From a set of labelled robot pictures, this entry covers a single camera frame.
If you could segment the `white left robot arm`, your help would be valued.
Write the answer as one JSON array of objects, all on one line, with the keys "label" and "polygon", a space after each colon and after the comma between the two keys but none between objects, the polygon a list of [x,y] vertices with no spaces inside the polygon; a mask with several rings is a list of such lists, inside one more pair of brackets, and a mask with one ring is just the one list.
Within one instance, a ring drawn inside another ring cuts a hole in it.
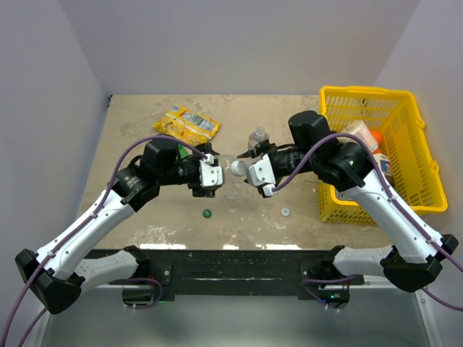
[{"label": "white left robot arm", "polygon": [[92,207],[53,241],[15,258],[26,287],[51,314],[68,309],[86,291],[117,280],[145,282],[152,272],[150,258],[135,246],[99,259],[88,253],[110,231],[155,199],[162,186],[185,184],[194,197],[214,197],[224,183],[218,153],[211,144],[191,147],[181,158],[183,143],[170,136],[141,140],[142,154],[126,168],[117,165]]}]

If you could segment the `green bottle cap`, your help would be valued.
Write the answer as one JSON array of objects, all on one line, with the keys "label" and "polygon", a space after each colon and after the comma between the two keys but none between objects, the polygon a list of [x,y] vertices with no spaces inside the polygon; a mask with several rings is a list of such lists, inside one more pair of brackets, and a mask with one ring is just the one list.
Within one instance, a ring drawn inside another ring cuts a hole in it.
[{"label": "green bottle cap", "polygon": [[212,216],[212,212],[209,209],[204,209],[203,211],[203,217],[204,218],[210,218]]}]

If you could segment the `large clear plastic bottle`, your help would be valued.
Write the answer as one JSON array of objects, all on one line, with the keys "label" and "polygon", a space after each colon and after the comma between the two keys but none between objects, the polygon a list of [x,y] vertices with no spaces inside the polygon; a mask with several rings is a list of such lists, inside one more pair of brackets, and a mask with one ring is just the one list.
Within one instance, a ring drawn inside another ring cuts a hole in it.
[{"label": "large clear plastic bottle", "polygon": [[246,177],[236,177],[232,175],[231,172],[231,164],[235,160],[240,160],[236,158],[234,155],[220,155],[218,156],[218,162],[219,165],[222,167],[222,171],[224,173],[224,184],[231,184],[236,181],[239,181],[240,179],[244,179]]}]

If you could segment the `small labelled clear bottle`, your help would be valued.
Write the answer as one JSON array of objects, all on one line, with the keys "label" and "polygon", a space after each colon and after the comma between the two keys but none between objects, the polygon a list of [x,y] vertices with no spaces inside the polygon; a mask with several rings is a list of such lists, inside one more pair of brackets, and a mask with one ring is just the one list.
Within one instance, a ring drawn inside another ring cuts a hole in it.
[{"label": "small labelled clear bottle", "polygon": [[256,154],[262,144],[268,143],[269,136],[264,127],[257,127],[248,137],[247,148],[250,153]]}]

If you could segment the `orange ball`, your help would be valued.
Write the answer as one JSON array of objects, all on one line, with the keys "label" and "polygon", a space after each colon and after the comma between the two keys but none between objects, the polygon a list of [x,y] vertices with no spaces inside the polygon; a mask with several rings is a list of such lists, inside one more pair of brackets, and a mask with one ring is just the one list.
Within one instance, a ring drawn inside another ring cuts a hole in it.
[{"label": "orange ball", "polygon": [[383,135],[375,129],[370,129],[370,133],[374,137],[375,141],[378,143],[377,148],[373,151],[374,154],[382,153],[381,151],[381,144],[383,143]]}]

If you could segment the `crumpled clear plastic bottle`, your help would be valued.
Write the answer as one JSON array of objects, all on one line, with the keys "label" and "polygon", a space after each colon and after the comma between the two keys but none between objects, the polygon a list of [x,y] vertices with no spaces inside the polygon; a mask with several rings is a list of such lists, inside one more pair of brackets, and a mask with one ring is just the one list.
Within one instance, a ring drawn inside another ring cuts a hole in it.
[{"label": "crumpled clear plastic bottle", "polygon": [[340,201],[352,201],[352,199],[348,197],[347,195],[345,195],[345,193],[339,192],[338,190],[335,190],[335,196],[336,196],[336,199]]}]

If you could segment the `large white bottle cap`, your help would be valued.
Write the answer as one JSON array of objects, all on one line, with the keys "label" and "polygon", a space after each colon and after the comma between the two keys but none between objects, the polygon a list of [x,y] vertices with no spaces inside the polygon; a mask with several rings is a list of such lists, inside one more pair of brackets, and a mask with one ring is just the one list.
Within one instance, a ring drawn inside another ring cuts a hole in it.
[{"label": "large white bottle cap", "polygon": [[231,173],[233,176],[242,177],[246,175],[246,163],[243,160],[235,160],[231,163]]}]

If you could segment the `orange white carton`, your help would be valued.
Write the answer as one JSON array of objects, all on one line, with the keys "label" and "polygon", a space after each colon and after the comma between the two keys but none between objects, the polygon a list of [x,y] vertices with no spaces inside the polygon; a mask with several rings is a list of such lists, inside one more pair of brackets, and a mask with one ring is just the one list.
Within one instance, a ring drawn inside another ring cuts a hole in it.
[{"label": "orange white carton", "polygon": [[387,155],[383,153],[374,153],[373,157],[375,158],[376,163],[378,164],[379,169],[382,171],[383,175],[385,176],[387,182],[392,186],[395,187],[395,178],[393,175],[391,161]]}]

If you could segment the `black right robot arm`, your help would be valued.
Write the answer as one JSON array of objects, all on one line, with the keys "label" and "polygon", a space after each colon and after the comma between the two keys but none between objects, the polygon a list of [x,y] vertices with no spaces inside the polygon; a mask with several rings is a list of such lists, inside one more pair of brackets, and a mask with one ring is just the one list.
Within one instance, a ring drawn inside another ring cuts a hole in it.
[{"label": "black right robot arm", "polygon": [[355,275],[381,276],[397,288],[415,292],[434,282],[442,261],[450,260],[459,242],[431,228],[399,196],[366,144],[330,130],[326,118],[303,111],[288,120],[293,143],[259,142],[231,165],[235,176],[271,197],[297,175],[313,172],[322,182],[354,200],[392,240],[372,249],[333,248],[308,271],[307,281],[337,284]]}]

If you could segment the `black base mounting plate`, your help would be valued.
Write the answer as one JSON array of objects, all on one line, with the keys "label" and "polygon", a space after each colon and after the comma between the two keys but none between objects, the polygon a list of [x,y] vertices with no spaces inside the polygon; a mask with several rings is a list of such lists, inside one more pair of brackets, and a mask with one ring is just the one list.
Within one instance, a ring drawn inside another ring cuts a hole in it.
[{"label": "black base mounting plate", "polygon": [[326,269],[332,253],[323,250],[145,249],[150,267],[122,286],[125,304],[144,305],[178,296],[296,296],[345,307],[362,277],[341,282]]}]

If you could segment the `small white bottle cap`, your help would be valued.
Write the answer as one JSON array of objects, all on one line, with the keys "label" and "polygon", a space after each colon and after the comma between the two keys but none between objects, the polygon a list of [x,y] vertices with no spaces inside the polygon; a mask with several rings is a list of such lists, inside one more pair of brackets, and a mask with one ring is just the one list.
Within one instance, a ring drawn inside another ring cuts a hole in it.
[{"label": "small white bottle cap", "polygon": [[285,217],[289,216],[290,215],[290,209],[289,208],[283,208],[281,210],[281,214]]}]

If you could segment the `green plastic bottle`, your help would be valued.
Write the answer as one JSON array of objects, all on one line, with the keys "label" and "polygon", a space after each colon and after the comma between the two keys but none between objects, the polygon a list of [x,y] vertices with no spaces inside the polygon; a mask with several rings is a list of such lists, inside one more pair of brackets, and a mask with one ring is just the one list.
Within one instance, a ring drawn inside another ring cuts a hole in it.
[{"label": "green plastic bottle", "polygon": [[184,146],[178,145],[178,148],[177,148],[177,158],[178,159],[184,159],[190,155],[191,153]]}]

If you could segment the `yellow plastic basket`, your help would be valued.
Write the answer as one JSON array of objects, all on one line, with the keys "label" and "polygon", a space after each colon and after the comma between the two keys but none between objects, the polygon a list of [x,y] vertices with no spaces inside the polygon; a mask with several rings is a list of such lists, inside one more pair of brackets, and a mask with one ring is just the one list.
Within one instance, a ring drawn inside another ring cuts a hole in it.
[{"label": "yellow plastic basket", "polygon": [[383,136],[380,149],[391,161],[394,188],[420,216],[447,211],[440,168],[425,136],[414,95],[406,90],[366,86],[325,86],[320,112],[335,132],[361,120]]}]

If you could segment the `yellow snack bag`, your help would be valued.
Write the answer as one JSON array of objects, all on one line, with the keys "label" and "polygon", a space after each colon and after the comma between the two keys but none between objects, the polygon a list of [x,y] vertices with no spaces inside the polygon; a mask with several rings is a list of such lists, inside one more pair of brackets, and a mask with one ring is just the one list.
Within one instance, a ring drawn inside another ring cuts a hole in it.
[{"label": "yellow snack bag", "polygon": [[187,144],[197,146],[210,142],[221,123],[208,116],[196,113],[189,108],[174,104],[153,125],[153,128],[165,135],[175,137]]}]

